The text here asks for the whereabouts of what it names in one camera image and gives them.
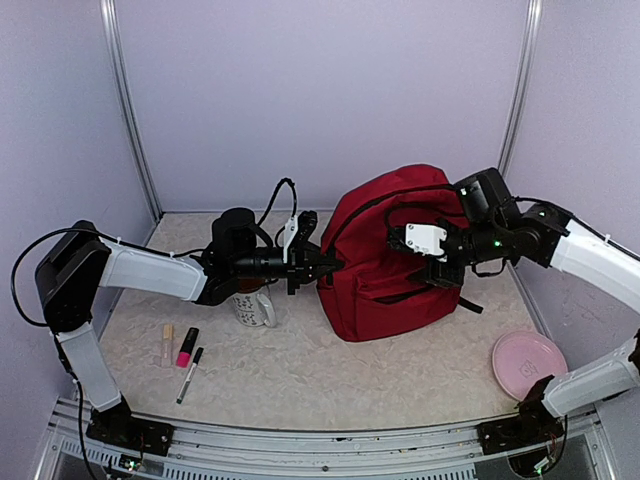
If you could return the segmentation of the red student backpack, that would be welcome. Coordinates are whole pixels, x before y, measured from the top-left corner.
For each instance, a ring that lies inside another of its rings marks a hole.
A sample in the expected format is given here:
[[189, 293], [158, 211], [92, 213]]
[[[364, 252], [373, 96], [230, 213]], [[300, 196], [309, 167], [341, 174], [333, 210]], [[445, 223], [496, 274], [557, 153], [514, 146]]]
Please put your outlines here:
[[392, 249], [392, 227], [433, 224], [445, 218], [468, 225], [443, 170], [416, 164], [384, 173], [344, 194], [321, 237], [321, 251], [344, 266], [317, 282], [317, 292], [335, 334], [364, 342], [425, 327], [463, 307], [481, 306], [458, 288], [415, 279], [425, 257]]

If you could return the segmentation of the pink black highlighter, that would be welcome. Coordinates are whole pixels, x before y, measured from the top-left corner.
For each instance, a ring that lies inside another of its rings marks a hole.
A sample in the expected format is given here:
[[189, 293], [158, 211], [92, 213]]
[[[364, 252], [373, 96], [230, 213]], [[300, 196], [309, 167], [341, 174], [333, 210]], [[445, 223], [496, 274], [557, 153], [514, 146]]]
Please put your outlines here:
[[187, 331], [176, 359], [175, 365], [177, 367], [186, 368], [189, 365], [198, 335], [199, 329], [196, 327], [191, 327]]

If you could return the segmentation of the beige eraser stick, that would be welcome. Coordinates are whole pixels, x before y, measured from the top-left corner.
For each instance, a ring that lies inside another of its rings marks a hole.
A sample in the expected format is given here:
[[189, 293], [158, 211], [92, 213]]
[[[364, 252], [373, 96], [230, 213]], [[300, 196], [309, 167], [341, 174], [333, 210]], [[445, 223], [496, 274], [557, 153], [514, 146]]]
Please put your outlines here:
[[158, 367], [169, 368], [172, 366], [173, 341], [174, 341], [174, 326], [172, 324], [164, 324], [161, 329], [159, 355], [155, 360], [155, 364]]

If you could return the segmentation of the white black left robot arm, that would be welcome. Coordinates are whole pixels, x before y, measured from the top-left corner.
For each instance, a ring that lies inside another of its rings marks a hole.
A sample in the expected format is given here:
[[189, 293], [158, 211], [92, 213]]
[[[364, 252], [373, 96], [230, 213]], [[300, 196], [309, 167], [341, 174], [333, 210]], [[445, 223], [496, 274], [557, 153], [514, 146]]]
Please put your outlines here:
[[101, 288], [146, 291], [204, 306], [217, 306], [249, 282], [283, 279], [289, 294], [330, 275], [343, 262], [309, 238], [317, 214], [293, 215], [277, 246], [247, 208], [232, 208], [212, 223], [212, 240], [200, 255], [180, 256], [123, 242], [89, 221], [55, 231], [58, 242], [38, 263], [34, 280], [44, 326], [53, 334], [65, 368], [79, 384], [102, 430], [121, 445], [140, 434], [137, 418], [123, 408], [118, 388], [91, 325]]

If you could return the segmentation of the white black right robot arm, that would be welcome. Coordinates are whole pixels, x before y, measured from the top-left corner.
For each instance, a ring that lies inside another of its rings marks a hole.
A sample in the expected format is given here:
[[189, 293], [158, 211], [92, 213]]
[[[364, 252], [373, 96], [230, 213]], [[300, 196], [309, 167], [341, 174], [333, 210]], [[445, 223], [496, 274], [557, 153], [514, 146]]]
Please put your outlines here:
[[[457, 227], [444, 218], [434, 225], [409, 223], [400, 238], [410, 251], [428, 259], [419, 279], [438, 287], [459, 287], [466, 268], [526, 258], [577, 277], [638, 310], [637, 254], [551, 202], [530, 199], [529, 209], [520, 211], [521, 198], [510, 193], [495, 168], [472, 174], [453, 189], [468, 227]], [[537, 381], [511, 423], [512, 436], [531, 444], [549, 429], [551, 418], [638, 385], [639, 338], [633, 336], [577, 370]]]

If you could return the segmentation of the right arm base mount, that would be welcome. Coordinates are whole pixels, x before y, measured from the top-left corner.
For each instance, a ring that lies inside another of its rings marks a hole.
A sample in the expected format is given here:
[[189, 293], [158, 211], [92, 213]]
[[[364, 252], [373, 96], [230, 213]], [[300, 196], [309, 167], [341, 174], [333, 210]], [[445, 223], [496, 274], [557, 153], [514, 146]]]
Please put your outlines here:
[[516, 450], [559, 438], [566, 433], [564, 421], [553, 416], [542, 398], [527, 398], [514, 416], [482, 422], [477, 426], [484, 455]]

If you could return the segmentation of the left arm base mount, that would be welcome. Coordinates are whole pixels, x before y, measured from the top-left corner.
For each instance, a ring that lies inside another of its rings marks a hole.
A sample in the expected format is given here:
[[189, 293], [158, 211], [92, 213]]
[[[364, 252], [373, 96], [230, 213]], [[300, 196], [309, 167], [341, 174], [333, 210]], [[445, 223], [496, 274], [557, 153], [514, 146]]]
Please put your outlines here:
[[134, 416], [124, 398], [104, 411], [92, 408], [87, 428], [92, 440], [163, 457], [168, 455], [173, 434], [174, 427], [169, 423]]

